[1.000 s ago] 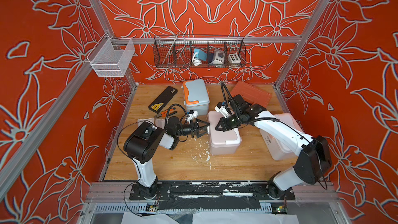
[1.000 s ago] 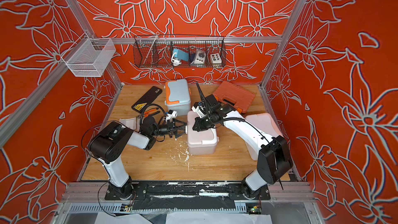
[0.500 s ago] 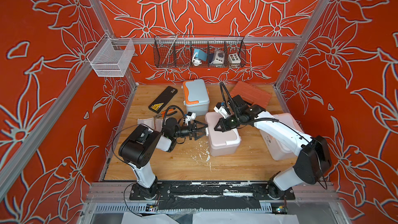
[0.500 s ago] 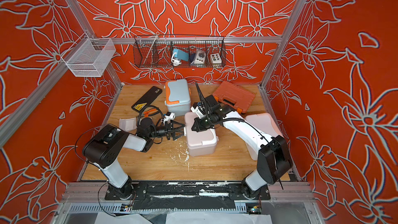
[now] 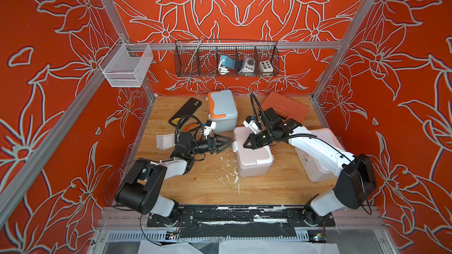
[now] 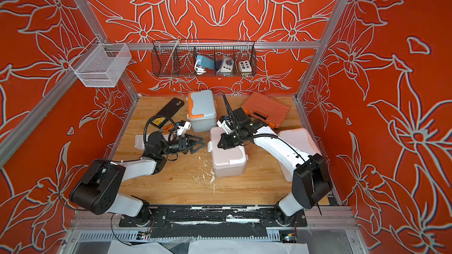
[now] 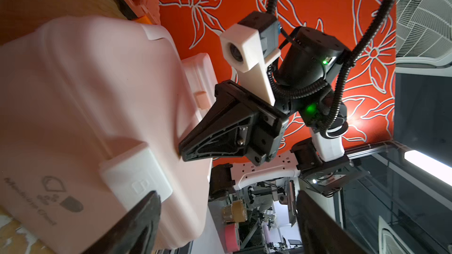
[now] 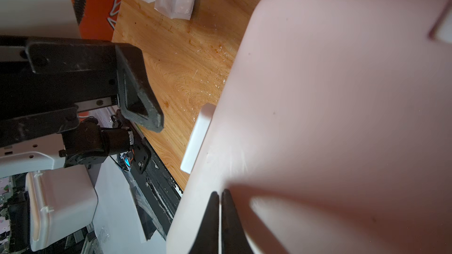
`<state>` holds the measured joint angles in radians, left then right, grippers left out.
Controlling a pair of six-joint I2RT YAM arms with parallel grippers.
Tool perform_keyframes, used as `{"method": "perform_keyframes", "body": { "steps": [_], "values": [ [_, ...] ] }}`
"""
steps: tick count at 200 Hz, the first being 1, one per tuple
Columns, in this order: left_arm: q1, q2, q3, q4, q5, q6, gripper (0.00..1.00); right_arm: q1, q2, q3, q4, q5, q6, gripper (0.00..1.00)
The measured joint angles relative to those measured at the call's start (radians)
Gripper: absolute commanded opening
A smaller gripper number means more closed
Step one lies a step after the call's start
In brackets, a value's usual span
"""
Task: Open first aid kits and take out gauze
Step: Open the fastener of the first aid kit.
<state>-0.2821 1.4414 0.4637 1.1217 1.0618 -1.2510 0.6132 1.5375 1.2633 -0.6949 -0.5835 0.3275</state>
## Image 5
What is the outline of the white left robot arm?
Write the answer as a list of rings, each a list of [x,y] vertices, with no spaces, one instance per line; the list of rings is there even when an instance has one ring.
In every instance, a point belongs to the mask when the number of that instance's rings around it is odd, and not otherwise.
[[[207,154],[220,154],[232,146],[230,137],[213,133],[215,128],[213,121],[203,123],[194,115],[182,116],[174,131],[170,158],[162,162],[136,160],[123,177],[114,201],[141,215],[176,218],[178,202],[161,195],[163,183],[189,173]]]

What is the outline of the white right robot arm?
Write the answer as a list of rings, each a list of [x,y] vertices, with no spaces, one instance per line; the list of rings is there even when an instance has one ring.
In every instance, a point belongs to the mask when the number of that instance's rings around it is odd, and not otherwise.
[[[312,197],[303,207],[303,219],[317,226],[329,213],[341,208],[363,208],[372,213],[368,198],[375,192],[377,182],[371,159],[354,155],[314,135],[298,121],[282,120],[273,108],[263,109],[255,94],[250,95],[253,115],[244,121],[252,130],[244,148],[256,150],[272,143],[285,142],[311,155],[337,177],[333,189]]]

